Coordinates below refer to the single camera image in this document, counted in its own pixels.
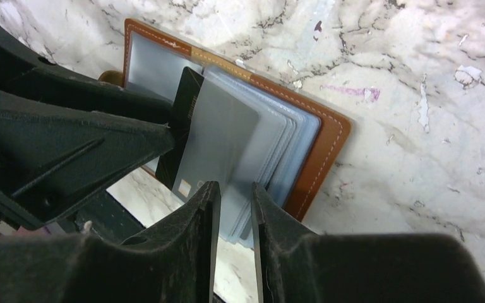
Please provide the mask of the brown leather card holder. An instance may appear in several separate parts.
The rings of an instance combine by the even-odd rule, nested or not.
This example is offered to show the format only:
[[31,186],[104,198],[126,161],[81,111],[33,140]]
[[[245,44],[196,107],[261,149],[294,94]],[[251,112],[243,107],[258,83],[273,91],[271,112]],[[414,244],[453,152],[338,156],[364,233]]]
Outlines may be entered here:
[[142,21],[128,18],[124,29],[124,69],[103,80],[162,97],[172,109],[183,68],[204,77],[171,191],[187,201],[205,181],[217,181],[220,236],[244,247],[254,242],[252,183],[303,219],[350,134],[348,118]]

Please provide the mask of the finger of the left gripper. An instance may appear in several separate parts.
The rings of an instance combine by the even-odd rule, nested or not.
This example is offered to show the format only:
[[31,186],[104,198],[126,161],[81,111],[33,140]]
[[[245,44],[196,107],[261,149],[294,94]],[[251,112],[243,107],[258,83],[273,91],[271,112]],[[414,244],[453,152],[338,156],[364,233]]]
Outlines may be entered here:
[[0,214],[37,229],[173,147],[163,125],[0,90]]
[[171,105],[98,81],[48,61],[0,27],[0,90],[13,95],[82,111],[97,111],[164,124]]

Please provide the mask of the black credit card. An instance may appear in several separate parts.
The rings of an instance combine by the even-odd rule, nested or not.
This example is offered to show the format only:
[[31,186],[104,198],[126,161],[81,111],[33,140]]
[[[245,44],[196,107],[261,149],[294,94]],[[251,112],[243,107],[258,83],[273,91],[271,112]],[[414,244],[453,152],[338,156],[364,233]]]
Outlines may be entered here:
[[204,77],[189,67],[183,68],[168,126],[174,137],[174,148],[160,156],[156,178],[172,189],[189,136],[194,107]]

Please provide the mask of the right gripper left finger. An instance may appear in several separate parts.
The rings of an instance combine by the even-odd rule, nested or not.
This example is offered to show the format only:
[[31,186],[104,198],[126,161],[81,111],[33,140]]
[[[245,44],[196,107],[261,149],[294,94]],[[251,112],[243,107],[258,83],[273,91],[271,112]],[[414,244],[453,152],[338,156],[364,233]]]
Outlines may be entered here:
[[121,244],[92,234],[0,237],[0,302],[212,302],[220,186]]

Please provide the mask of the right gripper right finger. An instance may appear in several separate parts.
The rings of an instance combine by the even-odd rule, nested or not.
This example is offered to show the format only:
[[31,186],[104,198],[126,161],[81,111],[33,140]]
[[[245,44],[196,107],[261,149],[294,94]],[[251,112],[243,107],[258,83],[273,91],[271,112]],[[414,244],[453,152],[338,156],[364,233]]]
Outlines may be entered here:
[[452,236],[319,235],[258,183],[251,212],[260,302],[485,302],[485,280]]

